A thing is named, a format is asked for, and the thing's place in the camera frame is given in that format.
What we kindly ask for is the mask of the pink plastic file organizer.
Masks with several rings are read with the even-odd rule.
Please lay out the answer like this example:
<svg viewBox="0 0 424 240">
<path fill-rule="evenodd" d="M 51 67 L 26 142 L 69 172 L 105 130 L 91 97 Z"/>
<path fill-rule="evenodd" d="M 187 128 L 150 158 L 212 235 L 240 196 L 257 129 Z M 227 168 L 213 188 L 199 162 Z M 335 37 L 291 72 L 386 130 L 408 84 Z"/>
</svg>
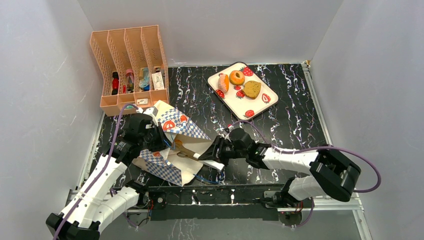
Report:
<svg viewBox="0 0 424 240">
<path fill-rule="evenodd" d="M 169 73 L 158 25 L 94 31 L 90 47 L 103 77 L 100 108 L 108 117 L 170 103 Z"/>
</svg>

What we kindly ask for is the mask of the fake ring donut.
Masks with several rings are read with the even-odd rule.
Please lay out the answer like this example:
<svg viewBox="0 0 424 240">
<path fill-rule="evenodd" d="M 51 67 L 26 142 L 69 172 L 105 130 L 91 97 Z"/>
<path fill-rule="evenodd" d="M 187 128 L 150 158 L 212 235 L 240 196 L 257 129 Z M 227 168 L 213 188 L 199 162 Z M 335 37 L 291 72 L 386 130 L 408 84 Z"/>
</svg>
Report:
<svg viewBox="0 0 424 240">
<path fill-rule="evenodd" d="M 245 75 L 240 70 L 233 70 L 229 75 L 229 81 L 235 86 L 241 86 L 245 82 Z"/>
</svg>

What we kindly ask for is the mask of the fake bread slice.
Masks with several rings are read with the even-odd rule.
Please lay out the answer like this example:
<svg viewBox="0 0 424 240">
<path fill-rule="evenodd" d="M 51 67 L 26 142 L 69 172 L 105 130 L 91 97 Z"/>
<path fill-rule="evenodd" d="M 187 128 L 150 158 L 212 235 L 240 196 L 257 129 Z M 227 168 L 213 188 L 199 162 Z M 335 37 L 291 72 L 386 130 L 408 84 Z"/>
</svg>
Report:
<svg viewBox="0 0 424 240">
<path fill-rule="evenodd" d="M 258 81 L 250 80 L 244 84 L 242 92 L 244 95 L 252 100 L 255 100 L 262 88 L 262 84 Z"/>
</svg>

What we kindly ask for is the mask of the small white label card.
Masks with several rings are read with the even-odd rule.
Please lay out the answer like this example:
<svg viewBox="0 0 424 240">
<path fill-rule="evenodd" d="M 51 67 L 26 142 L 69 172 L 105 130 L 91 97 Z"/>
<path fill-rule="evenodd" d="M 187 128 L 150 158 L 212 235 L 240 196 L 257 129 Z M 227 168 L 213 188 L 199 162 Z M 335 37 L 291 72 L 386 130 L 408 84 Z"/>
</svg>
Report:
<svg viewBox="0 0 424 240">
<path fill-rule="evenodd" d="M 136 104 L 137 105 L 148 105 L 149 104 L 149 99 L 148 98 L 137 99 Z"/>
</svg>

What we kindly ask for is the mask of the blue item in organizer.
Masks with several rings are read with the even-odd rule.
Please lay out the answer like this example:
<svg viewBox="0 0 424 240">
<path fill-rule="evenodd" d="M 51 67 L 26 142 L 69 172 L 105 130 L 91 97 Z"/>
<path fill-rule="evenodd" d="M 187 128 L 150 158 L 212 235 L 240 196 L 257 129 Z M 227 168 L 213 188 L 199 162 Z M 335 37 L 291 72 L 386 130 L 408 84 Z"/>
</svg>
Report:
<svg viewBox="0 0 424 240">
<path fill-rule="evenodd" d="M 141 71 L 141 74 L 139 76 L 139 88 L 142 91 L 150 90 L 150 75 L 148 67 L 144 67 Z"/>
</svg>

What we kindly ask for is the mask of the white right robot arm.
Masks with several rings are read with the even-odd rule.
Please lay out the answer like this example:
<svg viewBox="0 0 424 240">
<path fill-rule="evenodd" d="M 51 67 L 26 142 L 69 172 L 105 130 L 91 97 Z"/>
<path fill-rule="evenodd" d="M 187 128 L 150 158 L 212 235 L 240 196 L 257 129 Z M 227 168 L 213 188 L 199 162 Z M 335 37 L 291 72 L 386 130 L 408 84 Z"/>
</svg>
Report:
<svg viewBox="0 0 424 240">
<path fill-rule="evenodd" d="M 204 153 L 196 155 L 196 159 L 223 165 L 232 159 L 244 159 L 256 169 L 284 169 L 306 175 L 291 177 L 281 191 L 264 193 L 254 200 L 266 208 L 295 207 L 316 196 L 348 202 L 361 174 L 360 167 L 333 146 L 284 150 L 254 141 L 242 128 L 235 128 L 226 136 L 217 136 Z"/>
</svg>

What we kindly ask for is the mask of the white printed card box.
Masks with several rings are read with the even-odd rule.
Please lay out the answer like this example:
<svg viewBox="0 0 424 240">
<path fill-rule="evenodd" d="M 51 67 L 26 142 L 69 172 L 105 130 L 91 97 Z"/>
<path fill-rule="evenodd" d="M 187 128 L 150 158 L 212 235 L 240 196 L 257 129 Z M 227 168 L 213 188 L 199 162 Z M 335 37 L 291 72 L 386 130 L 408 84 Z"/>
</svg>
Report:
<svg viewBox="0 0 424 240">
<path fill-rule="evenodd" d="M 163 78 L 163 75 L 160 71 L 155 72 L 151 75 L 151 81 L 152 81 L 154 90 L 164 90 L 165 89 L 164 78 Z"/>
</svg>

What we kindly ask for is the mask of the blue checkered paper bag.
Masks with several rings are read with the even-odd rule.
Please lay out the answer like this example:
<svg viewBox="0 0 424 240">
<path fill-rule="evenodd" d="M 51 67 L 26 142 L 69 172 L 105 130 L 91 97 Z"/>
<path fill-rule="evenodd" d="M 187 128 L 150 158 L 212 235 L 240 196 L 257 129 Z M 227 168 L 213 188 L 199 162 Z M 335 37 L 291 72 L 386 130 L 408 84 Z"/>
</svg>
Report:
<svg viewBox="0 0 424 240">
<path fill-rule="evenodd" d="M 132 161 L 135 166 L 180 187 L 195 178 L 204 166 L 218 171 L 225 167 L 215 160 L 200 160 L 213 140 L 186 114 L 161 100 L 144 113 L 161 124 L 168 142 L 164 150 L 142 150 Z"/>
</svg>

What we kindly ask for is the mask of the strawberry pattern white tray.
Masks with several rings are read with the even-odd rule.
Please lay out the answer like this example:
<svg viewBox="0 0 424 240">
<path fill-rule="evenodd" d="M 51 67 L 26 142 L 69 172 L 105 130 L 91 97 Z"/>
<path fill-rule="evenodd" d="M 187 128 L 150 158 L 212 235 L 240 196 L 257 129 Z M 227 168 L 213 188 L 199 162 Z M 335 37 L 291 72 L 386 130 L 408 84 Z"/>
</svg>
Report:
<svg viewBox="0 0 424 240">
<path fill-rule="evenodd" d="M 241 61 L 211 75 L 207 83 L 239 120 L 250 120 L 279 100 L 276 92 Z"/>
</svg>

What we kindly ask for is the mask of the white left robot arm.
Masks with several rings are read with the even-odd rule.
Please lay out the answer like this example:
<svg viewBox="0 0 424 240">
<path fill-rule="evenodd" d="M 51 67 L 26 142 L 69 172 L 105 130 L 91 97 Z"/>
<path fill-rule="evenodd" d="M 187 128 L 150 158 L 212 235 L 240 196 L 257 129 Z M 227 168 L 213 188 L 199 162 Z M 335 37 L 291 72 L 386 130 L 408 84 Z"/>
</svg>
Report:
<svg viewBox="0 0 424 240">
<path fill-rule="evenodd" d="M 162 125 L 153 109 L 137 113 L 124 129 L 115 128 L 112 141 L 101 152 L 98 164 L 80 191 L 60 213 L 51 213 L 46 225 L 55 240 L 97 240 L 101 232 L 118 216 L 132 207 L 149 203 L 147 188 L 134 180 L 104 201 L 107 194 L 141 151 L 166 149 Z"/>
</svg>

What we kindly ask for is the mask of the pink capped bottle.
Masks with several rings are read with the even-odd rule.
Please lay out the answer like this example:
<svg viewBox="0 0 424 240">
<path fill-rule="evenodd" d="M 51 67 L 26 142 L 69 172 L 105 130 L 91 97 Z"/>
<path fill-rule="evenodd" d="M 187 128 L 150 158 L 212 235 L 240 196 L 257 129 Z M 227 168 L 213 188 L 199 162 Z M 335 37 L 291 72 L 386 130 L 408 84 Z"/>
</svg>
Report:
<svg viewBox="0 0 424 240">
<path fill-rule="evenodd" d="M 134 71 L 132 68 L 128 68 L 125 72 L 126 76 L 126 93 L 133 93 L 134 92 Z"/>
</svg>

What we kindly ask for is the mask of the sugared orange fake bread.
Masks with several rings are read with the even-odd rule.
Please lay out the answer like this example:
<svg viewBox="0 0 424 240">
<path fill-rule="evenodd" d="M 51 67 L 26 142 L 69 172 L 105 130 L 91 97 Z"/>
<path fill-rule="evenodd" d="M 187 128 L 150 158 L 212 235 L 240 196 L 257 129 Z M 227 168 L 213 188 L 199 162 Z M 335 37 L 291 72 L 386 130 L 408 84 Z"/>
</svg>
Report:
<svg viewBox="0 0 424 240">
<path fill-rule="evenodd" d="M 220 73 L 218 76 L 218 89 L 226 94 L 230 87 L 229 76 L 224 73 Z"/>
</svg>

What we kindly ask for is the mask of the red black toy figure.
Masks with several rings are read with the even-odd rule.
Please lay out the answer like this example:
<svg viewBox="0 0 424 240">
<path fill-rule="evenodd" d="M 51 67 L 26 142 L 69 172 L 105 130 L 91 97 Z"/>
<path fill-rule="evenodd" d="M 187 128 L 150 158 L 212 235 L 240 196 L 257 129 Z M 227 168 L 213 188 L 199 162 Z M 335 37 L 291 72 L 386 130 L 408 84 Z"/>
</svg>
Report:
<svg viewBox="0 0 424 240">
<path fill-rule="evenodd" d="M 119 74 L 117 71 L 114 71 L 112 73 L 112 91 L 111 94 L 112 95 L 117 95 L 119 92 L 119 85 L 120 85 L 120 80 L 119 80 Z"/>
</svg>

